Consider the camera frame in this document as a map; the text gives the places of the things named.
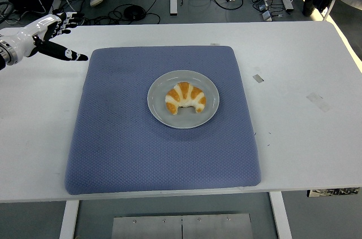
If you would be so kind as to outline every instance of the bread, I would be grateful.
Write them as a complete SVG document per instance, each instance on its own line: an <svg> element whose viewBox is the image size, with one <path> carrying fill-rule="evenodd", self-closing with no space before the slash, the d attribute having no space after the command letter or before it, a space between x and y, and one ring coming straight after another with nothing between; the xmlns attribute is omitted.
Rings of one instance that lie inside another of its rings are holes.
<svg viewBox="0 0 362 239"><path fill-rule="evenodd" d="M172 88L165 98L167 109L176 115L179 107L193 106L197 113L203 111L206 97L200 88L188 82L179 82Z"/></svg>

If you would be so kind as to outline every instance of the white table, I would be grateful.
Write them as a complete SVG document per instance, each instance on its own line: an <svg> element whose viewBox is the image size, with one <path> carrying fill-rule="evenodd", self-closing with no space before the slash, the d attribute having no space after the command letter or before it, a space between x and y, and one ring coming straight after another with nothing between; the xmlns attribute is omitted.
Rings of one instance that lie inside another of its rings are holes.
<svg viewBox="0 0 362 239"><path fill-rule="evenodd" d="M2 31L7 33L14 28ZM0 202L362 185L362 75L325 21L78 27L54 42L89 57L105 47L231 46L256 132L262 180L243 188L69 195L64 172L88 62L36 54L0 72Z"/></svg>

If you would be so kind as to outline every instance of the white plate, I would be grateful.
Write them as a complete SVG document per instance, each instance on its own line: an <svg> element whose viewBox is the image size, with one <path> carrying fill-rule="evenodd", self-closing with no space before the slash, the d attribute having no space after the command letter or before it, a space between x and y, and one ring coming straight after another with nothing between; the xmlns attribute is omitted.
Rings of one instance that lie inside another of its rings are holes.
<svg viewBox="0 0 362 239"><path fill-rule="evenodd" d="M194 107L179 108L171 114L166 108L166 94L179 82L189 82L200 88L206 96L206 106L200 113ZM195 71L171 71L159 77L149 88L147 103L151 113L160 122L177 129L190 129L207 122L219 106L219 92L206 76Z"/></svg>

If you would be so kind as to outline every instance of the blue cushion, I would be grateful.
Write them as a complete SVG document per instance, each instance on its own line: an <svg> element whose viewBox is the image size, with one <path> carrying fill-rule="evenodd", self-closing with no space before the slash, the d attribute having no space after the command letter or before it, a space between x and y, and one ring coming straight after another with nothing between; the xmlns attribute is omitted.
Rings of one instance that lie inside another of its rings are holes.
<svg viewBox="0 0 362 239"><path fill-rule="evenodd" d="M174 129L149 111L147 93L179 69L210 78L216 114ZM78 110L65 186L70 194L252 186L260 182L255 137L240 71L227 46L95 50Z"/></svg>

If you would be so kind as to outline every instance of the robotic hand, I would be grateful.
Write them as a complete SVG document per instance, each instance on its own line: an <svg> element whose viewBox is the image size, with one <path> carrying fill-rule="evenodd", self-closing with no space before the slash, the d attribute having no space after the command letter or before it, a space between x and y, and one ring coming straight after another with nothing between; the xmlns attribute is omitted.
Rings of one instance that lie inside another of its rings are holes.
<svg viewBox="0 0 362 239"><path fill-rule="evenodd" d="M77 12L46 15L23 27L15 35L0 35L0 70L37 52L60 60L87 61L87 56L49 41L59 34L69 34L69 28L76 27L82 16L83 14Z"/></svg>

